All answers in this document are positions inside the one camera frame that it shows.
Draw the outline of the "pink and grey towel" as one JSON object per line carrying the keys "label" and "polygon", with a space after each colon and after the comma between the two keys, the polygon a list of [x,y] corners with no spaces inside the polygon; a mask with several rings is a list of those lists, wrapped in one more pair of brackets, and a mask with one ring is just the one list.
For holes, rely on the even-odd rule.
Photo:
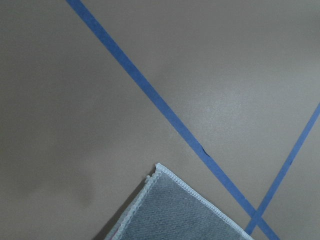
{"label": "pink and grey towel", "polygon": [[250,240],[237,223],[161,163],[95,240]]}

